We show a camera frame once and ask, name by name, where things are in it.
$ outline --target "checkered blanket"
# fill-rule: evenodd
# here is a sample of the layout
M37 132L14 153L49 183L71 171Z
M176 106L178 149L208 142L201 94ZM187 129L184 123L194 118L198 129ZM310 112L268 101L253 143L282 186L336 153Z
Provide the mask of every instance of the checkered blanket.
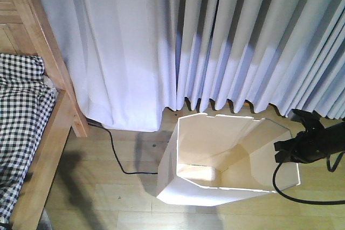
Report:
M9 220L55 104L43 73L40 57L0 54L0 222Z

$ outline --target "power cord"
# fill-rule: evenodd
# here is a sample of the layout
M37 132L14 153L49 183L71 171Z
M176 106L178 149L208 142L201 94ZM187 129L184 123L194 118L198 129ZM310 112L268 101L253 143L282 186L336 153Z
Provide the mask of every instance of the power cord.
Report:
M118 162L120 168L121 168L121 171L127 175L156 175L158 174L157 172L126 172L119 160L119 157L115 151L115 146L114 146L114 141L113 141L113 136L112 136L112 133L104 128L103 126L100 126L100 125L97 125L97 124L94 124L94 123L91 123L91 122L87 122L90 126L93 126L93 127L96 127L96 128L100 128L100 129L103 129L105 131L107 131L109 133L109 136L110 136L110 141L111 141L111 144L112 144L112 149L113 149L113 153L114 153L114 156L116 158L116 161Z
M327 163L327 170L330 172L334 172L335 169L338 167L340 160L342 159L343 155L345 154L345 151L340 152L340 154L337 156L333 166L330 166L330 156L326 157L326 163Z
M288 154L286 157L289 157L291 154L292 154L292 150L295 149L296 145L297 145L298 141L295 142L295 144L290 148ZM343 154L345 152L341 152L337 159L336 159L336 162L334 163L333 167L331 168L330 167L330 163L329 163L329 157L327 157L327 167L328 167L328 170L329 169L334 169L332 172L335 171L335 169L337 168ZM273 177L272 177L272 183L273 183L273 187L274 189L281 195L283 196L284 198L286 199L289 199L291 201L294 201L294 202L298 202L298 203L302 203L302 204L310 204L310 205L343 205L345 204L345 200L330 200L330 201L318 201L318 200L304 200L304 199L298 199L298 198L294 198L294 197L291 197L285 193L283 193L278 187L277 187L277 184L275 182L275 179L277 177L277 173L279 171L279 168L281 167L282 165L282 162L278 164L277 168L275 168L274 170L274 173L273 173Z

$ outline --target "curtain fold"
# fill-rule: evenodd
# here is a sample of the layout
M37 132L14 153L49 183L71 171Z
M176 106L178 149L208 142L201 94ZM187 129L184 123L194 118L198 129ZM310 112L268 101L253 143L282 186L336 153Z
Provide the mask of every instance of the curtain fold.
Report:
M274 104L345 116L345 0L42 0L82 112L154 131L162 110Z

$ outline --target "wooden bed frame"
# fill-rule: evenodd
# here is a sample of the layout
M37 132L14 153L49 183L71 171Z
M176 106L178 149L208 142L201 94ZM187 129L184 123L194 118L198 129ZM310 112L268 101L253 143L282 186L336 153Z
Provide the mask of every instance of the wooden bed frame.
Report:
M10 219L13 230L35 230L70 128L77 136L86 137L88 125L40 0L0 0L0 52L41 56L47 76L59 88L27 174L30 179L25 181Z

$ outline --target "white cardboard box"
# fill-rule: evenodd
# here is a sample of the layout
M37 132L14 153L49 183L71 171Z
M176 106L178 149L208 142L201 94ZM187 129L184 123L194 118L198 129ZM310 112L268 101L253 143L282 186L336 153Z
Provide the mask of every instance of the white cardboard box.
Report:
M168 204L216 206L275 192L276 141L289 129L268 119L198 113L178 119L158 167L157 198ZM300 184L298 164L284 163L277 185Z

